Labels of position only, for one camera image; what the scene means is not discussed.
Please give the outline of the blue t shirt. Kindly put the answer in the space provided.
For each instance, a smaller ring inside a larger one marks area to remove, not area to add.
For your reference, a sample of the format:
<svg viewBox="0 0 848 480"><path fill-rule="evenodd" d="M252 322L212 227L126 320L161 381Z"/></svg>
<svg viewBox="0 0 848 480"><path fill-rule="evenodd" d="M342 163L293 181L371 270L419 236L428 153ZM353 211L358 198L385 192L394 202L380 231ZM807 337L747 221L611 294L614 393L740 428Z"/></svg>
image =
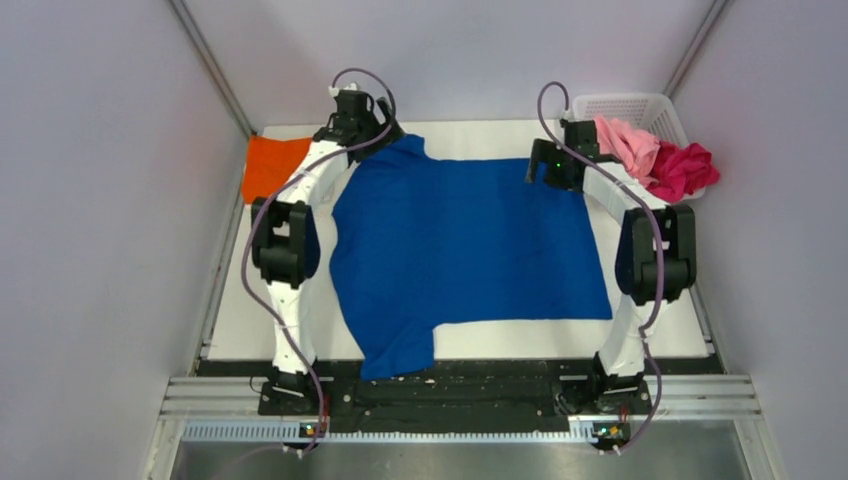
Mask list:
<svg viewBox="0 0 848 480"><path fill-rule="evenodd" d="M432 366L443 324L612 318L583 197L525 168L437 160L410 134L354 170L329 269L363 379Z"/></svg>

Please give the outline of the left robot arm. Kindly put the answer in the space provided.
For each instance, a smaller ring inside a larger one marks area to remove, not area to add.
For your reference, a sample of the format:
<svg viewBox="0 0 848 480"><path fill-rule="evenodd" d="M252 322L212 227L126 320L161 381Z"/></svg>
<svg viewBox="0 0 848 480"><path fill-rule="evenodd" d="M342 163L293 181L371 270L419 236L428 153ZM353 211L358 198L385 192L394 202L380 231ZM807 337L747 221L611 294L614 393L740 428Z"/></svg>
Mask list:
<svg viewBox="0 0 848 480"><path fill-rule="evenodd" d="M374 98L355 85L331 91L336 110L311 138L285 183L251 205L251 230L242 265L253 266L269 298L252 297L273 321L275 353L261 390L263 415L323 415L327 403L314 364L317 353L305 323L314 276L328 257L319 238L315 205L339 176L404 131L392 94Z"/></svg>

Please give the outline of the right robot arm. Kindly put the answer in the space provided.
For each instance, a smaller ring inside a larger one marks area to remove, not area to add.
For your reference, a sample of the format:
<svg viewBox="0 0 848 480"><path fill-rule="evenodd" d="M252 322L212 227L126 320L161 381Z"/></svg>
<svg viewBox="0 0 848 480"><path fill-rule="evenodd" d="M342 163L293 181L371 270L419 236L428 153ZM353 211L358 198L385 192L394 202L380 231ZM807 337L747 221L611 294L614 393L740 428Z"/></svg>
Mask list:
<svg viewBox="0 0 848 480"><path fill-rule="evenodd" d="M651 194L618 159L602 153L594 121L560 125L562 135L533 142L525 180L541 175L549 187L581 193L618 223L614 275L621 297L587 379L565 384L555 405L568 414L623 413L647 402L649 336L662 310L695 282L695 216L690 207Z"/></svg>

